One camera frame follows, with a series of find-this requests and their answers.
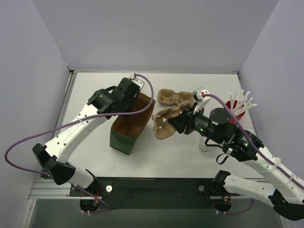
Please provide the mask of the brown green paper bag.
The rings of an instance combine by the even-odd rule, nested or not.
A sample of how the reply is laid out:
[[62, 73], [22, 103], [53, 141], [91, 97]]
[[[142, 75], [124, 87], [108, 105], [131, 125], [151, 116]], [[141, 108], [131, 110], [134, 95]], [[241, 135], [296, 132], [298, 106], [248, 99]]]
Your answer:
[[110, 147], [130, 155], [154, 110], [155, 100], [147, 110], [130, 116], [119, 116], [111, 126]]

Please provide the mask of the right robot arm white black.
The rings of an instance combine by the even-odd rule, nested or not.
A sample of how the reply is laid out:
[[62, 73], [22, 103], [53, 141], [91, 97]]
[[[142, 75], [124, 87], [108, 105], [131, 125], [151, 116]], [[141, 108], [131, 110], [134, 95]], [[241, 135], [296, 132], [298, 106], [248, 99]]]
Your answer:
[[193, 108], [186, 107], [181, 114], [168, 119], [168, 123], [180, 134], [198, 132], [206, 138], [207, 147], [220, 148], [227, 158], [235, 158], [267, 180], [260, 183], [219, 171], [212, 181], [216, 191], [259, 200], [292, 221], [304, 218], [304, 190], [299, 187], [304, 181], [283, 166], [280, 158], [274, 157], [254, 134], [247, 132], [245, 137], [224, 108], [215, 108], [206, 117], [203, 111], [195, 113]]

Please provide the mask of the white paper coffee cup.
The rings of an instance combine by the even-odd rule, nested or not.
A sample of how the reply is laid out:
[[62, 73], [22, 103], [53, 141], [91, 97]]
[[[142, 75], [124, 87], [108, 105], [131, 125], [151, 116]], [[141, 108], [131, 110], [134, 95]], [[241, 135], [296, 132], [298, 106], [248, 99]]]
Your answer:
[[199, 137], [199, 149], [202, 151], [202, 152], [210, 152], [210, 151], [213, 151], [214, 150], [214, 147], [210, 147], [210, 146], [206, 146], [205, 145], [205, 140], [207, 138], [204, 137], [204, 136], [200, 136]]

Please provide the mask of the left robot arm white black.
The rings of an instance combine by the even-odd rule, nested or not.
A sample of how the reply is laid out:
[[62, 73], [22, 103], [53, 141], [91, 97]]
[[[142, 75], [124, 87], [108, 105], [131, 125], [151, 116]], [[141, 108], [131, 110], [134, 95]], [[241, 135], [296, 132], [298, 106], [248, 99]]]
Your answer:
[[110, 114], [129, 112], [143, 86], [144, 82], [139, 79], [123, 78], [117, 86], [95, 91], [72, 126], [47, 143], [33, 147], [39, 164], [57, 185], [69, 182], [80, 186], [86, 195], [96, 193], [97, 183], [93, 175], [72, 165], [69, 158], [95, 128], [110, 119]]

